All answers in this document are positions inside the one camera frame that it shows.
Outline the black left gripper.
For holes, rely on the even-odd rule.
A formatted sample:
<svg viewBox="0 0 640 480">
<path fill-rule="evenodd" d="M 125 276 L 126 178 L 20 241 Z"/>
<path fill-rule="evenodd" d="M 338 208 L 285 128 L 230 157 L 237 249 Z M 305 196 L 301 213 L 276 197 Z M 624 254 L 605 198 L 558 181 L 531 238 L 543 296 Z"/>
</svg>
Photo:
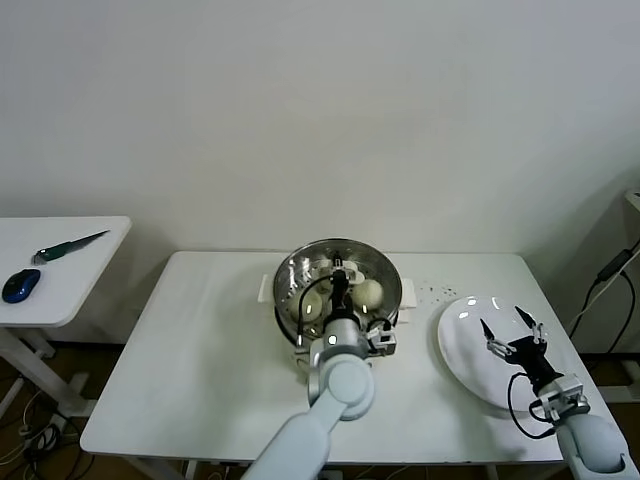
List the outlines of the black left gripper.
<svg viewBox="0 0 640 480">
<path fill-rule="evenodd" d="M 353 301 L 349 296 L 349 280 L 346 274 L 349 274 L 349 261 L 346 256 L 335 251 L 331 257 L 332 291 L 330 294 L 331 312 L 330 318 L 354 318 Z"/>
</svg>

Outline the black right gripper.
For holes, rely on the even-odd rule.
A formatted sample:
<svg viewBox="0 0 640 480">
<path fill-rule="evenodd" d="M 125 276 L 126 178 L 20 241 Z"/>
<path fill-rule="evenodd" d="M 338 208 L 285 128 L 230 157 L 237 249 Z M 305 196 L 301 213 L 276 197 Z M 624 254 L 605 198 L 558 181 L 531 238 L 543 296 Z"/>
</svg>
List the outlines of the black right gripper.
<svg viewBox="0 0 640 480">
<path fill-rule="evenodd" d="M 546 359 L 547 343 L 543 338 L 543 324 L 519 306 L 516 312 L 531 330 L 533 337 L 522 337 L 508 345 L 497 340 L 490 327 L 480 319 L 487 349 L 496 356 L 507 356 L 507 362 L 520 366 L 529 379 L 533 390 L 541 390 L 558 378 L 558 372 Z"/>
</svg>

